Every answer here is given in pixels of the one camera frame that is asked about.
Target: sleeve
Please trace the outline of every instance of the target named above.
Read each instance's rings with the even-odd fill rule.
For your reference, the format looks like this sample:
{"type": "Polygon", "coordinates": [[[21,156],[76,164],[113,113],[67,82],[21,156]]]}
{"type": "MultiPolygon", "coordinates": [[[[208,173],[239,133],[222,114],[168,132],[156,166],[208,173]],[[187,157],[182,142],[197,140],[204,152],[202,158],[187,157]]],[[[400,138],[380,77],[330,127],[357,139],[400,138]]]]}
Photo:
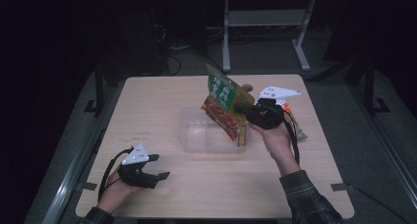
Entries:
{"type": "Polygon", "coordinates": [[[111,224],[114,217],[98,207],[93,207],[87,216],[80,220],[79,224],[111,224]]]}
{"type": "Polygon", "coordinates": [[[293,223],[343,223],[341,215],[319,194],[306,171],[291,173],[279,180],[291,208],[293,223]]]}

